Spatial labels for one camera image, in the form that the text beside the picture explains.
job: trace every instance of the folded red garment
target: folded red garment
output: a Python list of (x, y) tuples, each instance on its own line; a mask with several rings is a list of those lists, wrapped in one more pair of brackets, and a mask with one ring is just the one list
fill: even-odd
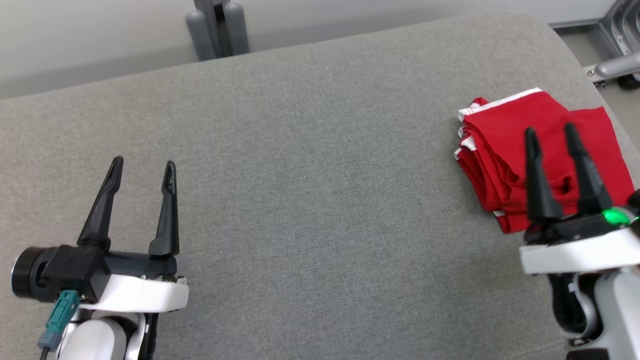
[(624, 205), (634, 191), (603, 108), (568, 111), (549, 94), (531, 92), (497, 106), (494, 103), (469, 109), (463, 122), (464, 135), (456, 158), (483, 208), (496, 213), (505, 233), (522, 231), (529, 225), (524, 131), (530, 126), (540, 139), (547, 179), (565, 215), (576, 212), (579, 196), (575, 168), (564, 138), (567, 122), (576, 125), (614, 204)]

